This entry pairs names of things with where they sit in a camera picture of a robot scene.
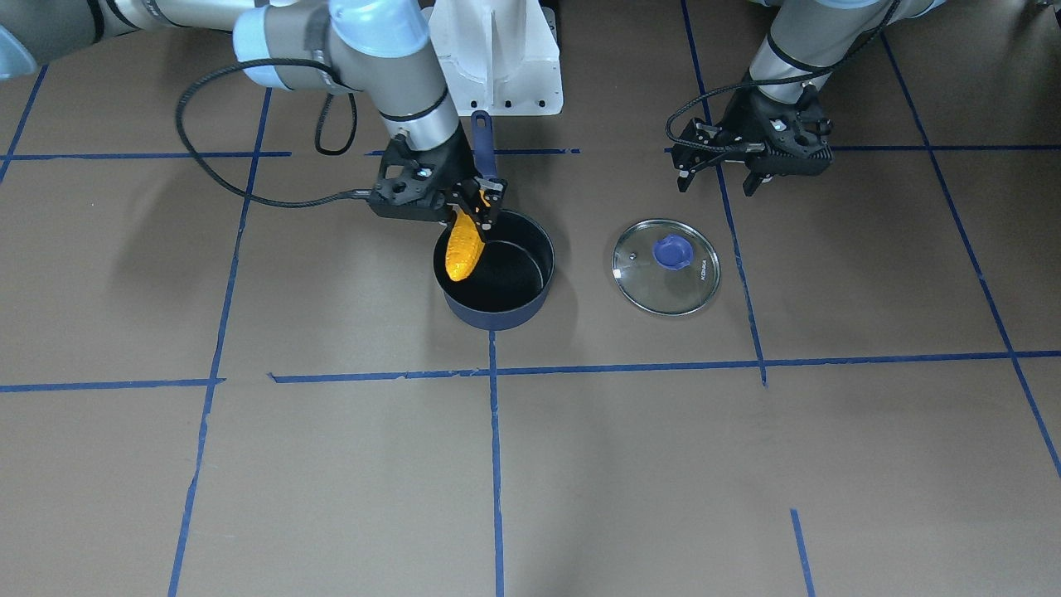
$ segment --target blue handle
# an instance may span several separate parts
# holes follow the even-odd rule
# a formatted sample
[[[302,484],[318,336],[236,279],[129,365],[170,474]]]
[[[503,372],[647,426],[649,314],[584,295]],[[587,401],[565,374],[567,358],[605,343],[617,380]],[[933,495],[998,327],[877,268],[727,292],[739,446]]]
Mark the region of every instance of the blue handle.
[[[498,160],[493,156],[493,121],[485,110],[471,112],[472,141],[475,166],[484,178],[498,177]]]
[[[693,262],[693,244],[684,236],[667,234],[653,245],[653,257],[668,269],[680,269]]]

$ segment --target lid rim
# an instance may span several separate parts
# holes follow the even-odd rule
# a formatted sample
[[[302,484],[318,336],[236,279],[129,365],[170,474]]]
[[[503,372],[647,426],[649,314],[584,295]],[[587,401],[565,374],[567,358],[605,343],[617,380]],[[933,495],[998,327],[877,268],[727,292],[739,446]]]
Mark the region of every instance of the lid rim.
[[[623,285],[623,283],[621,281],[621,278],[614,275],[615,271],[620,270],[620,264],[623,262],[623,260],[621,259],[620,250],[619,250],[619,248],[623,244],[623,242],[626,241],[626,240],[628,240],[633,233],[636,233],[636,232],[638,232],[640,230],[648,229],[648,228],[656,227],[656,226],[668,226],[668,227],[677,228],[678,230],[681,230],[681,231],[688,233],[689,235],[691,235],[694,239],[696,239],[698,242],[702,243],[702,248],[706,249],[708,256],[710,257],[711,265],[713,267],[713,275],[711,276],[711,278],[712,278],[711,279],[711,287],[708,289],[707,294],[703,296],[703,300],[700,301],[699,304],[696,305],[695,308],[693,308],[692,310],[684,310],[684,311],[660,311],[660,310],[650,309],[650,308],[642,304],[638,300],[636,300],[636,298],[630,295],[630,292],[627,291],[626,286]],[[706,308],[706,306],[708,306],[709,304],[712,303],[712,301],[714,300],[715,295],[718,293],[718,287],[721,284],[721,267],[720,267],[720,263],[719,263],[719,260],[718,260],[718,251],[715,250],[715,247],[714,247],[713,244],[711,244],[711,241],[709,241],[707,239],[707,236],[705,236],[702,233],[700,233],[699,230],[693,228],[689,224],[679,222],[677,220],[666,218],[666,217],[655,217],[655,218],[649,218],[649,220],[643,220],[641,222],[638,222],[638,223],[631,225],[626,230],[624,230],[623,233],[620,234],[619,240],[615,242],[615,248],[612,250],[611,266],[612,266],[612,279],[615,280],[615,285],[619,286],[620,292],[622,292],[623,295],[626,296],[626,298],[627,298],[628,301],[630,301],[638,309],[640,309],[640,310],[642,310],[644,312],[647,312],[649,314],[654,314],[654,315],[657,315],[657,316],[663,316],[663,317],[681,317],[681,316],[688,316],[688,315],[691,315],[691,314],[695,314],[696,312],[699,312],[700,310],[702,310],[703,308]]]

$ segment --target brown floor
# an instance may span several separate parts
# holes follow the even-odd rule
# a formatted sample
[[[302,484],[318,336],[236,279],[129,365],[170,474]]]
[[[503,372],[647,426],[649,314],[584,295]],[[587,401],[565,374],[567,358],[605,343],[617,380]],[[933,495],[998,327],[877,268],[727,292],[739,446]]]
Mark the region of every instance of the brown floor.
[[[1056,595],[1054,15],[895,24],[822,93],[836,163],[746,198],[738,164],[677,192],[662,127],[698,77],[741,76],[772,11],[685,4],[563,3],[563,113],[494,120],[558,259],[495,335],[446,306],[439,226],[243,207],[185,156],[172,109],[225,35],[0,85],[3,593]],[[259,194],[368,186],[370,102],[326,158],[320,99],[232,77],[189,131]],[[648,217],[718,249],[707,309],[615,286]]]

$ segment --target silver arm segment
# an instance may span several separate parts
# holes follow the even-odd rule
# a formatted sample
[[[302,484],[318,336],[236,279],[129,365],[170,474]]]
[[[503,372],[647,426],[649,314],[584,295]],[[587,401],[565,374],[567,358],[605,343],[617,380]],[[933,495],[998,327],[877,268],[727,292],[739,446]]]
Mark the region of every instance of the silver arm segment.
[[[138,30],[195,27],[231,31],[256,0],[4,0],[0,80],[104,39]]]
[[[889,24],[919,17],[944,1],[903,0]],[[751,62],[751,77],[763,81],[797,76],[839,60],[858,35],[881,23],[890,4],[891,0],[785,1]],[[828,80],[829,74],[824,74],[812,80],[812,84],[821,89]],[[786,104],[795,104],[803,91],[799,83],[759,89]]]
[[[233,31],[237,56],[328,64],[341,81],[300,67],[260,67],[248,74],[271,87],[367,91],[392,137],[403,131],[415,151],[441,144],[459,119],[419,7],[396,0],[389,2],[394,12],[365,19],[362,4],[367,2],[302,0],[247,11]]]

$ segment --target blue lid knob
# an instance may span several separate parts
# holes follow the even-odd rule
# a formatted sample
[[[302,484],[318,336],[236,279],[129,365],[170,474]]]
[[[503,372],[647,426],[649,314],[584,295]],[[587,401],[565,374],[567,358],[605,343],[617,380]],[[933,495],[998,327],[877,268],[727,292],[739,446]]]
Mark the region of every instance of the blue lid knob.
[[[693,262],[693,244],[685,236],[671,233],[656,241],[653,257],[668,269],[680,269]]]

